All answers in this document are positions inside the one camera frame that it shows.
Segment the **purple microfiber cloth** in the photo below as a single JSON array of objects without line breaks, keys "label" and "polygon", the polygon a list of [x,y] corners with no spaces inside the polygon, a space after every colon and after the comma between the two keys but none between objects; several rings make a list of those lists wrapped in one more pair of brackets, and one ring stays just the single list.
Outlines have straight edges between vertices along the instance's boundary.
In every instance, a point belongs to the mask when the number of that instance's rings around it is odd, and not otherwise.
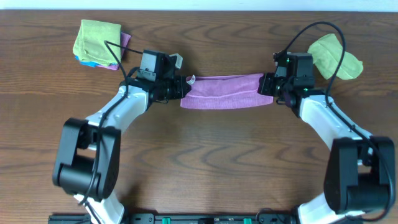
[{"label": "purple microfiber cloth", "polygon": [[271,96],[257,92],[261,73],[215,77],[187,78],[192,88],[181,99],[180,106],[193,110],[233,110],[273,103]]}]

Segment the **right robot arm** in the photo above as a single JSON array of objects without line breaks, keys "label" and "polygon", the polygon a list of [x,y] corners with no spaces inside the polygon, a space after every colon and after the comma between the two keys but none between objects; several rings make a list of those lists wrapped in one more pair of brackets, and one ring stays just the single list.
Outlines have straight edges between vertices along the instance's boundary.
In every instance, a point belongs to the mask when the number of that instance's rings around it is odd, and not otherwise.
[{"label": "right robot arm", "polygon": [[388,215],[396,199],[395,146],[342,112],[329,89],[307,75],[267,73],[258,92],[274,96],[309,124],[330,150],[323,193],[295,208],[282,223],[364,223]]}]

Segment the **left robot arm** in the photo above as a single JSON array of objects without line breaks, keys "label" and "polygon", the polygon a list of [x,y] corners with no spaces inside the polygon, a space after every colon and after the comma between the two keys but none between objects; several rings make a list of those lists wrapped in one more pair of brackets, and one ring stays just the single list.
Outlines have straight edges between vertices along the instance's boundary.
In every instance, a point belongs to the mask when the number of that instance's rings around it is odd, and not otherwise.
[{"label": "left robot arm", "polygon": [[119,174],[121,136],[152,103],[179,100],[191,90],[186,78],[127,77],[117,94],[85,119],[63,125],[52,182],[72,195],[89,213],[88,223],[129,223],[114,187]]}]

